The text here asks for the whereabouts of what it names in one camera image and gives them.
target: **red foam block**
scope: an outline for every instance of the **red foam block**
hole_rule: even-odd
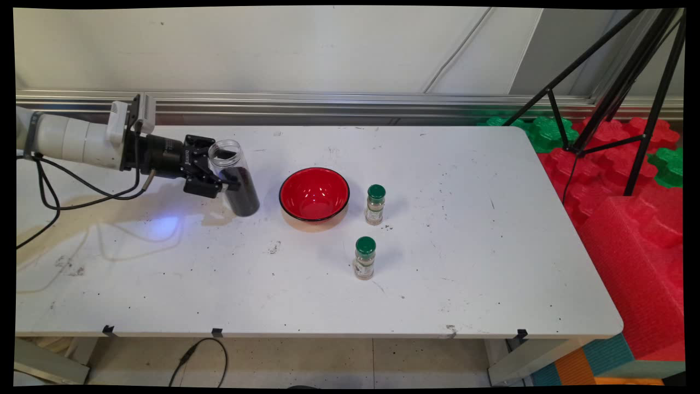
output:
[[[682,206],[682,189],[650,185],[605,199],[578,229],[637,360],[685,360]]]
[[[641,135],[644,133],[644,128],[647,126],[647,120],[642,118],[632,118],[629,123],[623,126],[623,129],[630,137]],[[657,120],[652,133],[652,139],[649,141],[648,154],[656,153],[659,148],[676,149],[676,143],[680,139],[680,135],[671,130],[669,122],[662,119]]]

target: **white table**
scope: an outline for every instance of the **white table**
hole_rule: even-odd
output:
[[[154,179],[133,201],[66,211],[17,252],[18,336],[405,337],[527,339],[489,370],[527,375],[622,319],[525,134],[485,127],[159,126],[155,134],[236,139],[261,202],[235,217],[223,197]],[[119,191],[133,172],[62,163]],[[325,226],[283,213],[289,174],[321,166],[350,186]],[[47,165],[62,205],[95,193]],[[366,224],[367,188],[386,190]],[[36,170],[17,162],[17,241],[53,217]],[[361,236],[374,278],[355,278]]]

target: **white wall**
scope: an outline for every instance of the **white wall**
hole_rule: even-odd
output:
[[[420,93],[485,7],[15,8],[18,88]],[[497,8],[431,93],[505,95],[539,8]]]

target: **black power cord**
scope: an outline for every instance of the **black power cord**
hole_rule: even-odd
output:
[[[576,162],[578,161],[578,154],[576,154],[576,158],[573,159],[573,168],[571,168],[571,175],[569,175],[569,180],[566,181],[566,186],[564,187],[564,193],[561,196],[561,204],[564,205],[566,202],[566,190],[568,189],[568,185],[571,183],[571,178],[573,178],[573,172],[576,171]]]
[[[200,343],[203,341],[215,341],[219,346],[221,346],[221,350],[223,350],[223,355],[224,355],[224,366],[223,366],[223,374],[221,374],[221,380],[219,381],[219,384],[217,388],[221,387],[221,384],[223,383],[223,379],[226,377],[226,370],[228,369],[228,353],[226,353],[226,347],[218,340],[214,338],[204,338],[200,339],[196,344],[192,345],[186,352],[183,354],[182,358],[180,359],[180,363],[178,364],[177,368],[175,368],[175,372],[173,372],[173,376],[170,377],[170,383],[168,383],[168,387],[172,387],[173,385],[173,380],[175,379],[175,375],[177,375],[177,372],[180,370],[180,367],[182,367],[184,364],[187,363],[187,361],[190,359],[192,354],[197,350],[197,346],[199,346]]]
[[[17,159],[18,159],[18,160],[21,159],[21,158],[24,158],[24,156],[17,156]],[[58,196],[56,196],[56,192],[53,191],[53,188],[51,187],[51,183],[48,181],[48,178],[46,177],[46,174],[44,173],[43,168],[41,168],[41,164],[40,164],[38,161],[36,161],[36,173],[37,173],[38,176],[39,176],[39,184],[41,184],[42,181],[43,181],[43,182],[46,182],[46,186],[48,186],[48,190],[51,192],[51,196],[53,196],[54,203],[56,204],[57,207],[60,207],[61,205],[60,205],[60,203],[59,203],[59,201],[58,201]],[[53,220],[51,220],[51,222],[49,222],[49,224],[47,224],[46,226],[44,226],[43,229],[39,230],[39,231],[38,231],[37,233],[35,233],[33,236],[31,236],[31,237],[29,237],[28,239],[26,239],[25,242],[20,243],[19,245],[17,245],[17,249],[20,249],[22,246],[26,245],[27,243],[30,243],[33,239],[35,239],[36,237],[38,237],[39,235],[41,235],[41,233],[43,233],[44,231],[46,231],[46,229],[48,229],[49,227],[53,226],[53,224],[58,220],[58,217],[59,217],[60,215],[61,215],[61,210],[60,210],[60,209],[56,210],[56,215],[53,217]]]
[[[136,135],[134,138],[134,155],[135,155],[135,162],[136,162],[136,164],[134,166],[134,170],[136,171],[136,179],[134,180],[134,186],[132,186],[124,191],[120,191],[119,193],[116,193],[116,194],[109,194],[105,191],[98,189],[97,187],[91,185],[89,182],[85,181],[83,178],[80,178],[78,175],[75,175],[74,173],[72,173],[72,171],[68,170],[67,168],[44,158],[42,154],[34,154],[31,157],[31,159],[36,163],[36,172],[38,174],[38,179],[39,179],[39,194],[41,195],[41,202],[47,208],[49,208],[51,210],[55,210],[56,215],[54,216],[53,220],[48,225],[43,227],[41,230],[39,230],[33,236],[26,239],[24,242],[17,245],[17,250],[19,250],[21,247],[25,246],[27,243],[31,242],[37,236],[39,236],[44,231],[46,231],[46,229],[51,227],[58,220],[58,217],[60,216],[60,212],[63,210],[75,210],[78,208],[84,208],[84,207],[88,207],[90,205],[95,205],[95,204],[102,203],[104,201],[112,200],[112,199],[132,200],[133,198],[136,198],[136,197],[140,196],[141,194],[143,194],[146,191],[146,188],[148,187],[148,185],[151,183],[150,179],[152,179],[153,175],[155,174],[153,171],[151,171],[151,175],[149,177],[149,180],[146,181],[146,183],[143,185],[143,187],[141,188],[140,191],[138,191],[135,194],[132,194],[131,196],[123,197],[126,193],[129,193],[129,192],[135,190],[139,186],[139,183],[141,181],[141,178],[140,178],[141,174],[139,172],[139,134],[140,133],[136,132]],[[24,156],[17,156],[17,160],[20,160],[21,158],[24,158]],[[58,196],[56,195],[55,191],[51,187],[51,183],[48,181],[48,177],[46,177],[46,173],[44,172],[43,167],[41,166],[41,163],[47,163],[49,165],[52,165],[53,167],[58,168],[59,170],[65,172],[66,174],[68,174],[68,175],[72,176],[73,178],[75,178],[76,180],[78,180],[80,183],[84,184],[85,186],[89,187],[90,189],[92,189],[92,190],[96,191],[97,193],[100,193],[106,197],[100,198],[100,199],[95,200],[95,201],[90,201],[89,203],[61,207],[60,202],[58,200]],[[46,186],[48,186],[49,192],[51,193],[51,196],[53,197],[55,205],[51,205],[48,203],[48,201],[46,201],[46,193],[44,191],[44,182],[46,182]]]
[[[135,190],[137,187],[139,187],[139,182],[141,181],[140,172],[139,172],[139,134],[138,133],[136,134],[136,136],[134,138],[134,155],[135,155],[135,161],[136,161],[136,165],[134,166],[134,170],[136,171],[136,179],[134,180],[134,186],[131,186],[130,188],[128,188],[124,191],[120,191],[117,194],[106,193],[105,191],[98,189],[97,187],[91,185],[90,183],[88,183],[84,179],[80,178],[78,175],[75,175],[74,173],[72,173],[72,171],[68,170],[67,168],[62,167],[56,163],[53,163],[52,161],[46,160],[43,157],[39,158],[39,159],[35,159],[35,160],[40,160],[40,161],[43,161],[44,163],[48,163],[48,164],[53,165],[54,167],[58,168],[59,170],[65,172],[66,174],[77,179],[80,183],[84,184],[85,186],[91,188],[92,190],[96,191],[97,193],[102,194],[103,196],[106,196],[105,198],[100,198],[100,199],[95,200],[95,201],[90,201],[89,203],[70,205],[70,206],[61,208],[61,207],[50,205],[48,202],[46,202],[46,197],[45,197],[44,189],[43,189],[43,182],[39,182],[39,192],[41,194],[41,201],[43,202],[44,206],[46,206],[47,208],[49,208],[51,210],[76,210],[78,208],[84,208],[84,207],[89,207],[91,205],[99,204],[99,203],[102,203],[102,202],[107,201],[107,200],[112,200],[112,199],[131,200],[133,198],[136,198],[136,197],[140,196],[141,194],[143,194],[146,190],[142,189],[138,193],[135,193],[132,196],[128,196],[128,197],[122,197],[122,196],[125,195],[126,193],[129,193],[129,192]]]

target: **black clip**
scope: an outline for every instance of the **black clip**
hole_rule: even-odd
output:
[[[114,326],[113,325],[106,325],[102,329],[102,334],[105,334],[108,337],[116,337],[117,335],[114,334]]]
[[[519,339],[520,341],[522,341],[523,339],[525,339],[525,337],[527,337],[527,330],[518,329],[518,335],[516,335],[513,339]]]

